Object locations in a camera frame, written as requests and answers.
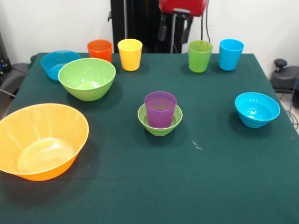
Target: green bowl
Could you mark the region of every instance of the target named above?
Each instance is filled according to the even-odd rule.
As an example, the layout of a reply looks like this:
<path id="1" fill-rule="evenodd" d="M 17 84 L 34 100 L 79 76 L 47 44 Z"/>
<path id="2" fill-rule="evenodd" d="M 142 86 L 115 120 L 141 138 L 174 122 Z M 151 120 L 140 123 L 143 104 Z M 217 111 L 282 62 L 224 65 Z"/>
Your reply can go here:
<path id="1" fill-rule="evenodd" d="M 139 110 L 138 110 L 138 118 L 141 124 L 148 130 L 149 133 L 151 133 L 154 136 L 165 136 L 172 132 L 172 130 L 178 126 L 178 124 L 181 122 L 183 118 L 183 112 L 181 108 L 179 108 L 178 105 L 176 105 L 176 109 L 174 111 L 173 119 L 171 126 L 168 128 L 154 128 L 150 127 L 148 124 L 148 118 L 146 116 L 146 109 L 145 109 L 145 104 L 143 104 Z"/>
<path id="2" fill-rule="evenodd" d="M 110 89 L 115 67 L 98 58 L 82 58 L 67 63 L 59 71 L 58 80 L 74 97 L 83 101 L 100 99 Z"/>

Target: black knob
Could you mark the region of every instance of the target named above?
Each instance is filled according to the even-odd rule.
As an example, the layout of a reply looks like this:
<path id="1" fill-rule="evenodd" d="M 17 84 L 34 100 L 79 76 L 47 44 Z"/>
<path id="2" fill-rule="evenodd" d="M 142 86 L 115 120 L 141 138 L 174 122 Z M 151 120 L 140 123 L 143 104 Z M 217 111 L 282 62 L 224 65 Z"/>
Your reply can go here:
<path id="1" fill-rule="evenodd" d="M 274 61 L 277 68 L 282 69 L 283 67 L 287 66 L 288 62 L 284 59 L 276 59 Z"/>

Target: green cup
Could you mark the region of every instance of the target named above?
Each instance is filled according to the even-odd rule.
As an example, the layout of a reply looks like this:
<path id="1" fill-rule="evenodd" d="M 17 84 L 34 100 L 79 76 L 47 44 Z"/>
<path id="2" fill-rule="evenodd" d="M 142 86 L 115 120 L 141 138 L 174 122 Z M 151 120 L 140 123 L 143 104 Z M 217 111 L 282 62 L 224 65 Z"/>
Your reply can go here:
<path id="1" fill-rule="evenodd" d="M 205 72 L 211 58 L 213 45 L 208 41 L 193 41 L 189 44 L 189 69 Z"/>

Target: orange cup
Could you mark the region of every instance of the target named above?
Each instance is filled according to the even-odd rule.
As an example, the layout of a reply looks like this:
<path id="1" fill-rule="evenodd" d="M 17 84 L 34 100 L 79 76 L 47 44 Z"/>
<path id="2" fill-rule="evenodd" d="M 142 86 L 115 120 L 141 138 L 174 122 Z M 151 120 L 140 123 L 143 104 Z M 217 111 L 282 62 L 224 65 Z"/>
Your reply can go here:
<path id="1" fill-rule="evenodd" d="M 112 62 L 112 43 L 106 40 L 91 41 L 87 45 L 90 57 L 101 58 Z"/>

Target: blue bowl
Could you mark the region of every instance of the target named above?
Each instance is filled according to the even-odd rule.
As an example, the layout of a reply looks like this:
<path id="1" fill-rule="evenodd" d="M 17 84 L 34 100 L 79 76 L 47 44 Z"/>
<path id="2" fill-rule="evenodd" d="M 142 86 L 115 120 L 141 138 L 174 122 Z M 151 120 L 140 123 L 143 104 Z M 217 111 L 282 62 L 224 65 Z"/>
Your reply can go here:
<path id="1" fill-rule="evenodd" d="M 80 59 L 80 54 L 69 51 L 59 50 L 45 55 L 41 60 L 41 66 L 50 79 L 58 81 L 58 72 L 68 62 Z"/>
<path id="2" fill-rule="evenodd" d="M 235 107 L 244 125 L 262 127 L 280 114 L 278 103 L 271 97 L 257 92 L 246 92 L 235 99 Z"/>

